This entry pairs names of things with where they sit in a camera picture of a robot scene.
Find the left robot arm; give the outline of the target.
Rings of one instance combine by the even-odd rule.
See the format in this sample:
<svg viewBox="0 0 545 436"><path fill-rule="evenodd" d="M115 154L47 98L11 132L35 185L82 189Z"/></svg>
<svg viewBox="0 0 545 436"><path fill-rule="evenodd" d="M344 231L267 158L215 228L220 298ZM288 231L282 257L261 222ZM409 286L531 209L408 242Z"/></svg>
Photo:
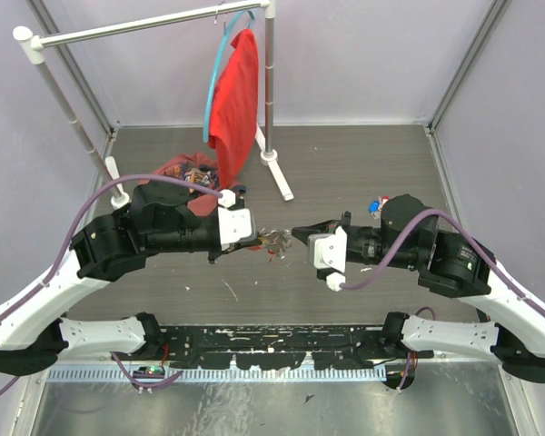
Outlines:
<svg viewBox="0 0 545 436"><path fill-rule="evenodd" d="M243 197L226 191L205 216L192 210L187 187L152 181L135 187L132 201L95 217L66 243L53 271L45 272L10 301L0 304L0 373L26 376L61 358L114 352L155 360L165 347L155 316L107 322L66 318L75 304L128 273L142 270L160 253L207 253L209 263L227 253L259 246Z"/></svg>

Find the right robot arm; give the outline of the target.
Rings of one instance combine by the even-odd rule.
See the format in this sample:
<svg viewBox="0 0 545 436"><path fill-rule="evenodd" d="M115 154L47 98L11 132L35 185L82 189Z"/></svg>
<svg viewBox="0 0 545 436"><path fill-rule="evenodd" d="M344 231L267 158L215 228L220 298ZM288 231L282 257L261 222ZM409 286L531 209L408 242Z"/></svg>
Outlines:
<svg viewBox="0 0 545 436"><path fill-rule="evenodd" d="M376 227L341 218L298 226L319 279L335 292L369 286L388 268L416 272L430 292L484 314L474 323L389 312L380 345L392 358L451 352L496 362L526 382L545 383L545 302L513 279L494 254L447 213L403 194L382 197Z"/></svg>

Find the red handled keyring with keys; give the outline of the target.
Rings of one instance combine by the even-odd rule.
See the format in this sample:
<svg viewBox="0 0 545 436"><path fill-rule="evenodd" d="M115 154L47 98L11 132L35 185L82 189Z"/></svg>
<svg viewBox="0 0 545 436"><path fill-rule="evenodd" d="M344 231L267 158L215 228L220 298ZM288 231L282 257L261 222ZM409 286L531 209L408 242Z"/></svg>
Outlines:
<svg viewBox="0 0 545 436"><path fill-rule="evenodd" d="M290 230L265 230L257 233L258 243L250 247L251 251L263 251L269 256L269 262L277 258L283 258L284 254L292 247L292 232Z"/></svg>

